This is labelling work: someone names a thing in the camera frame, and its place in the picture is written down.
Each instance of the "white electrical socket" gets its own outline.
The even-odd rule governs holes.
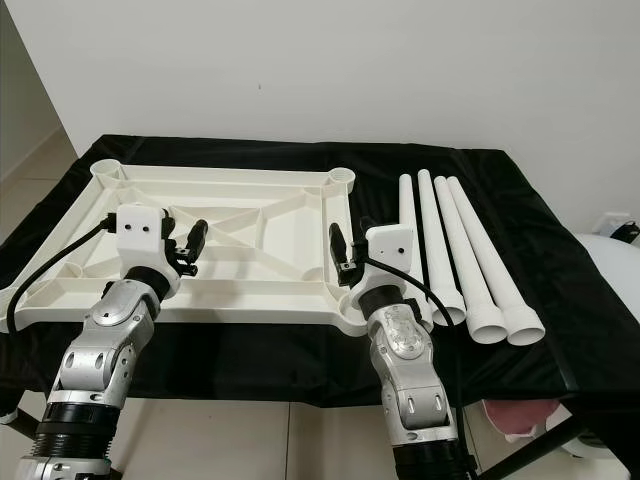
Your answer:
[[[631,220],[628,212],[606,212],[602,215],[591,229],[592,233],[610,237],[613,232]]]

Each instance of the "white plastic pipe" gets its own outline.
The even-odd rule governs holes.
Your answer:
[[[507,337],[504,317],[491,299],[480,266],[464,231],[447,179],[437,177],[433,184],[438,196],[449,247],[458,272],[458,280],[467,306],[467,328],[478,343],[496,343]]]
[[[418,240],[418,221],[416,220],[416,207],[413,201],[413,185],[411,183],[411,176],[400,176],[400,223],[409,225],[413,229],[413,246],[411,249],[411,275],[416,280],[422,282],[424,277],[422,275],[422,258],[420,256],[420,242]],[[433,329],[433,318],[431,313],[431,306],[427,302],[427,297],[423,292],[416,287],[407,283],[407,296],[413,297],[418,302],[420,307],[420,313],[422,314],[422,323],[424,327],[430,332]]]
[[[489,290],[504,315],[507,341],[512,345],[537,342],[545,334],[538,314],[524,302],[458,179],[450,177],[448,183]]]
[[[446,307],[454,325],[457,325],[464,321],[466,310],[462,295],[456,290],[456,284],[453,280],[449,254],[444,243],[442,225],[440,225],[436,197],[433,194],[431,176],[427,170],[418,172],[418,189],[420,191],[424,247],[429,270],[429,287]],[[447,323],[442,316],[442,312],[438,310],[433,302],[429,303],[433,310],[433,321],[438,325],[446,326]]]

